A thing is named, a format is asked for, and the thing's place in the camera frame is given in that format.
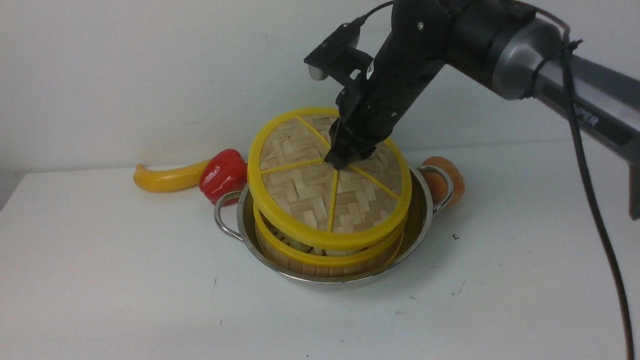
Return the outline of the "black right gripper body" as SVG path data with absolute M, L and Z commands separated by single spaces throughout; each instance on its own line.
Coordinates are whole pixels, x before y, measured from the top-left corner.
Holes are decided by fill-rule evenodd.
M 377 146 L 391 136 L 398 121 L 445 66 L 450 25 L 439 0 L 396 0 L 391 32 L 354 91 L 339 107 L 336 135 L 350 145 Z

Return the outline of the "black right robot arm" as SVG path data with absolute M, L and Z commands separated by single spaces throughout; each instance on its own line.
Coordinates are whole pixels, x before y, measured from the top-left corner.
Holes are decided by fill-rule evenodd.
M 639 218 L 639 82 L 573 55 L 569 27 L 517 0 L 393 0 L 375 56 L 356 48 L 368 14 L 343 23 L 304 59 L 314 80 L 343 86 L 325 162 L 370 157 L 444 66 L 505 100 L 535 98 L 630 166 L 630 216 Z

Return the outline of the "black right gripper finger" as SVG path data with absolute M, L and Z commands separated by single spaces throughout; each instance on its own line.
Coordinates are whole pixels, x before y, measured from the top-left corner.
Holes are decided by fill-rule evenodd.
M 368 147 L 360 146 L 360 145 L 350 145 L 347 149 L 348 157 L 347 157 L 347 165 L 353 164 L 354 162 L 364 161 L 368 159 L 374 152 L 377 150 L 377 146 L 372 145 Z
M 335 135 L 331 140 L 330 149 L 324 157 L 324 162 L 332 166 L 336 171 L 340 171 L 351 163 L 352 155 L 350 136 Z

